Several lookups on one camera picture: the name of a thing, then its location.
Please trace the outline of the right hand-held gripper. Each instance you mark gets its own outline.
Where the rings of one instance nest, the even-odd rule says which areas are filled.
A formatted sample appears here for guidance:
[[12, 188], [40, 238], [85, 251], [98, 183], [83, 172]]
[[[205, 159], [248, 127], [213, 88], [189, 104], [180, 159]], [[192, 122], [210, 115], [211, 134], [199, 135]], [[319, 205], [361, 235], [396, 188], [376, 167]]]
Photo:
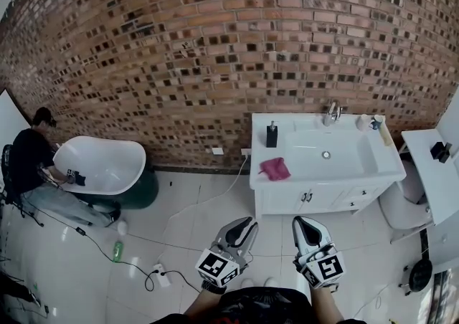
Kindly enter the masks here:
[[299, 252], [307, 252], [308, 245], [323, 246], [303, 256], [297, 256], [293, 261], [310, 288], [338, 285], [338, 281], [345, 274], [344, 257], [332, 242], [326, 226], [311, 218], [295, 216], [292, 229], [294, 244]]

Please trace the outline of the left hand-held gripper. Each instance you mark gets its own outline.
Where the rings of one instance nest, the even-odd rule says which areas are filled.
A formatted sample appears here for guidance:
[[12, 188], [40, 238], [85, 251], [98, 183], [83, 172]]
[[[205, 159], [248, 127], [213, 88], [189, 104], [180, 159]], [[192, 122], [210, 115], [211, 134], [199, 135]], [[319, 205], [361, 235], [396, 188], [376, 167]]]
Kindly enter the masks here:
[[258, 232], [259, 224], [251, 216], [223, 226], [195, 265], [199, 276], [216, 287], [228, 286], [247, 267], [246, 256]]

